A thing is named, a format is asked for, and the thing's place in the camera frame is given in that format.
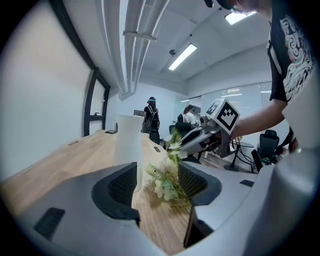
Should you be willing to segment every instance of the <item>white cube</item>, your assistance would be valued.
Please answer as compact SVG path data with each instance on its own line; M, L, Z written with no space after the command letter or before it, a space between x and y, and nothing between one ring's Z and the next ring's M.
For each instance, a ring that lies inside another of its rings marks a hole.
M226 98L217 98L205 115L208 119L215 121L229 135L240 117L239 112Z

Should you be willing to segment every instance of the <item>wooden table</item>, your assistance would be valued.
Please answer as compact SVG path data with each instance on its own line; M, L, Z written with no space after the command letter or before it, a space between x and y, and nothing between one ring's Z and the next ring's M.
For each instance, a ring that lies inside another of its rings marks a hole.
M2 196L14 216L60 182L82 174L111 167L114 164L114 145L117 134L97 131L95 134L70 143L8 178L1 184ZM157 164L166 151L142 134L143 165ZM140 214L140 230L167 254L182 251L189 208L172 207L161 201L145 187L148 175L144 172L141 189L133 194L132 208Z

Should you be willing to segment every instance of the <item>black slot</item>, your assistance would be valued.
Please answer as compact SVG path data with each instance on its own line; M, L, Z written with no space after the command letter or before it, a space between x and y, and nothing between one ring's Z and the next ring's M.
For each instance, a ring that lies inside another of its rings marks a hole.
M253 181L250 181L250 180L247 180L247 179L244 179L243 181L240 182L240 184L252 188L252 186L254 185L254 182L253 182Z
M62 209L49 208L34 225L34 230L50 241L65 213Z

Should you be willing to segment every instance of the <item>black office chair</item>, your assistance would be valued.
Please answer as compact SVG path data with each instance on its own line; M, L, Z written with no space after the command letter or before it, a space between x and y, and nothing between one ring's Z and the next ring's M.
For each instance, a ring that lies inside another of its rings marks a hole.
M270 135L270 133L271 132L260 134L260 146L258 147L258 154L262 159L268 158L271 162L273 156L275 155L275 149L279 144L279 137Z
M266 135L277 136L277 132L275 130L265 130Z
M178 130L182 138L193 129L191 124L187 122L177 122L175 124L175 128Z
M175 125L170 125L170 126L169 126L169 133L170 133L170 134L172 134L173 128L175 128Z

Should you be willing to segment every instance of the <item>white cylinder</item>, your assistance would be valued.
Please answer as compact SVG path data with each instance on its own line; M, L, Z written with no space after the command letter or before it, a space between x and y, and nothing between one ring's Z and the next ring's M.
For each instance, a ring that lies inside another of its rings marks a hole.
M144 117L136 115L118 115L118 133L114 151L116 165L136 162L136 187L137 192L142 185L142 123Z

